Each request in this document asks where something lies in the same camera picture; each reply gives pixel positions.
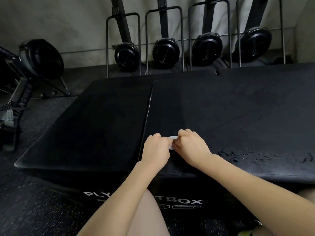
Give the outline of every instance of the gym equipment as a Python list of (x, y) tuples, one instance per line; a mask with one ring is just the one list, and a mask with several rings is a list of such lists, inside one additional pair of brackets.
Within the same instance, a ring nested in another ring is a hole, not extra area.
[(180, 35), (182, 50), (182, 71), (184, 72), (184, 34), (183, 34), (183, 11), (179, 6), (167, 7), (166, 0), (158, 0), (158, 8), (146, 13), (146, 54), (147, 54), (147, 74), (149, 74), (149, 51), (148, 51), (148, 21), (149, 13), (159, 12), (162, 38), (155, 42), (152, 56), (154, 65), (158, 69), (170, 69), (179, 61), (179, 46), (174, 38), (168, 36), (167, 10), (180, 10)]
[[(97, 80), (15, 166), (79, 201), (102, 203), (136, 164), (143, 137), (191, 127), (243, 170), (290, 190), (315, 184), (314, 72), (314, 63), (303, 63), (222, 69), (220, 77), (204, 70)], [(246, 214), (173, 154), (149, 186), (163, 213)]]
[(27, 103), (37, 83), (43, 82), (65, 97), (71, 95), (47, 81), (47, 79), (60, 79), (68, 90), (61, 78), (64, 70), (61, 55), (47, 41), (33, 39), (24, 42), (19, 46), (19, 55), (0, 47), (0, 55), (16, 74), (17, 87), (13, 93), (10, 93), (12, 96), (8, 103), (0, 107), (0, 111), (6, 111), (0, 120), (0, 145), (5, 151), (14, 151), (21, 133), (20, 119), (24, 110), (27, 109)]
[[(108, 73), (108, 21), (112, 18), (116, 19), (122, 44), (116, 46), (115, 61), (122, 71), (133, 72), (139, 68), (139, 75), (141, 75), (141, 40), (140, 40), (140, 16), (138, 13), (125, 14), (123, 0), (112, 1), (112, 16), (106, 20), (106, 64), (107, 64), (107, 77)], [(136, 15), (138, 17), (138, 38), (139, 48), (131, 41), (129, 27), (127, 24), (127, 16)]]
[[(240, 36), (239, 27), (239, 7), (236, 1), (236, 17), (237, 17), (237, 30), (238, 40), (235, 44), (235, 50), (232, 54), (232, 60), (238, 61), (238, 66), (241, 67), (242, 63), (251, 62), (259, 58), (268, 50), (272, 35), (265, 27), (259, 27), (262, 16), (265, 12), (268, 0), (253, 0), (250, 8), (250, 13), (246, 23), (245, 31)], [(280, 26), (281, 26), (281, 42), (284, 64), (285, 61), (285, 46), (284, 46), (284, 31), (283, 31), (283, 16), (282, 16), (282, 0), (279, 0), (280, 8)]]
[[(208, 66), (218, 59), (222, 52), (222, 40), (218, 33), (211, 32), (215, 5), (218, 2), (226, 2), (227, 5), (227, 26), (229, 37), (230, 68), (231, 57), (231, 33), (230, 33), (230, 3), (228, 0), (205, 0), (192, 4), (188, 8), (188, 33), (189, 33), (189, 58), (190, 71), (192, 63), (198, 66)], [(199, 35), (191, 47), (191, 8), (204, 5), (202, 35)]]

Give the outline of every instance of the white object in hands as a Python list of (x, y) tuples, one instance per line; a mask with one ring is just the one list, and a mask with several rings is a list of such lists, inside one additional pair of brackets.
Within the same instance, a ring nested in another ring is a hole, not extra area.
[[(176, 140), (177, 139), (177, 136), (171, 136), (169, 137), (170, 139), (173, 139), (173, 140)], [(172, 146), (172, 143), (169, 145), (168, 147), (170, 150), (174, 150), (173, 146)]]

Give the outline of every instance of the black vinyl surface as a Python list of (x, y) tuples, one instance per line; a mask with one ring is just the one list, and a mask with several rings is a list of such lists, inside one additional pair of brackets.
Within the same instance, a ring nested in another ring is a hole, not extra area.
[(209, 71), (94, 81), (15, 164), (25, 169), (128, 172), (136, 163), (154, 80)]
[[(314, 184), (314, 70), (314, 64), (295, 64), (225, 69), (215, 78), (157, 80), (144, 139), (190, 128), (213, 153), (251, 174)], [(172, 152), (156, 180), (199, 176)]]

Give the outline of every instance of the person's left hand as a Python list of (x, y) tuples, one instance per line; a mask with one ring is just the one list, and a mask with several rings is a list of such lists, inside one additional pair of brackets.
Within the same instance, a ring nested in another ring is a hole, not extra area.
[(168, 147), (172, 142), (172, 139), (161, 137), (159, 133), (148, 136), (144, 143), (141, 162), (158, 173), (169, 159)]

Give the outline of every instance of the person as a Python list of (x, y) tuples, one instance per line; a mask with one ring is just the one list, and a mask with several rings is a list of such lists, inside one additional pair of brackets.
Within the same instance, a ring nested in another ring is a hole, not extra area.
[(311, 199), (251, 175), (212, 154), (196, 132), (186, 129), (180, 130), (174, 141), (159, 133), (149, 136), (142, 160), (77, 236), (169, 236), (161, 211), (147, 187), (167, 163), (170, 144), (188, 164), (219, 182), (260, 220), (263, 226), (256, 228), (253, 236), (315, 235), (315, 204)]

